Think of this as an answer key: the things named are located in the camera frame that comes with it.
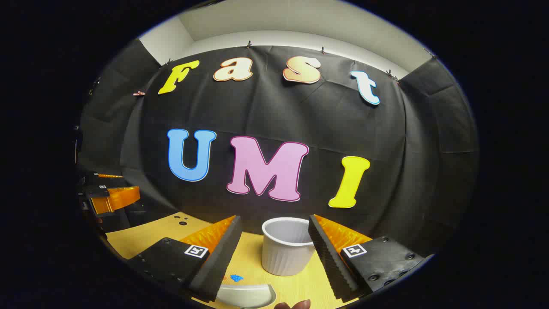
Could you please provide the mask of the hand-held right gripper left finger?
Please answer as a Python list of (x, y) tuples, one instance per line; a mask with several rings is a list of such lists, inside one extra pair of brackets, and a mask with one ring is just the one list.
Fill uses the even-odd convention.
[(239, 243), (242, 221), (234, 215), (175, 240), (164, 237), (126, 263), (181, 297), (215, 301)]

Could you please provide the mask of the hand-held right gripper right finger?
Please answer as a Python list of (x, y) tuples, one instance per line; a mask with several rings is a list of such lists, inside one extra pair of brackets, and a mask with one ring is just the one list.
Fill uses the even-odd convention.
[(372, 297), (405, 280), (433, 258), (392, 235), (369, 237), (325, 217), (308, 218), (308, 234), (335, 298)]

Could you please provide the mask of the white dustpan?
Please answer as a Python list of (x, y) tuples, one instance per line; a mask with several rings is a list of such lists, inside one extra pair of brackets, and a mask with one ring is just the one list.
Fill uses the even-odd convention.
[(272, 285), (221, 285), (216, 302), (241, 309), (260, 309), (277, 299)]

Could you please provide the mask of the white ribbed garbage bin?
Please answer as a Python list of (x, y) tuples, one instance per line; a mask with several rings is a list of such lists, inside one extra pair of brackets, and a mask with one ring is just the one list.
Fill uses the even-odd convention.
[(309, 221), (279, 217), (262, 224), (262, 267), (275, 276), (293, 276), (304, 270), (316, 251)]

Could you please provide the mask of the wooden desktop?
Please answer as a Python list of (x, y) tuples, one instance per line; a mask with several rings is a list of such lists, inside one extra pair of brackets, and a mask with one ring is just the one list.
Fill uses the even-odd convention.
[[(208, 226), (206, 221), (177, 212), (143, 225), (107, 233), (107, 238), (122, 257), (130, 259), (164, 237), (180, 240)], [(311, 301), (311, 309), (337, 309), (350, 304), (335, 298), (316, 252), (300, 273), (275, 276), (262, 267), (262, 243), (262, 233), (241, 234), (222, 284), (272, 285), (277, 294), (275, 303), (289, 306), (304, 300)], [(236, 283), (230, 275), (240, 275), (244, 279)]]

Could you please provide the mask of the black backdrop cloth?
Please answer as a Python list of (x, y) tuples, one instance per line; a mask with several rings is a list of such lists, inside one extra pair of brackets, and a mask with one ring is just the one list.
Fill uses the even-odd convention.
[[(429, 255), (457, 231), (478, 170), (471, 108), (437, 59), (397, 84), (367, 64), (286, 46), (160, 67), (135, 42), (102, 72), (80, 128), (79, 164), (124, 175), (148, 199), (132, 225), (180, 211), (210, 223), (239, 215), (261, 233), (267, 219), (318, 214)], [(266, 161), (284, 142), (308, 146), (300, 200), (269, 197), (279, 177), (228, 191), (236, 136), (255, 139)]]

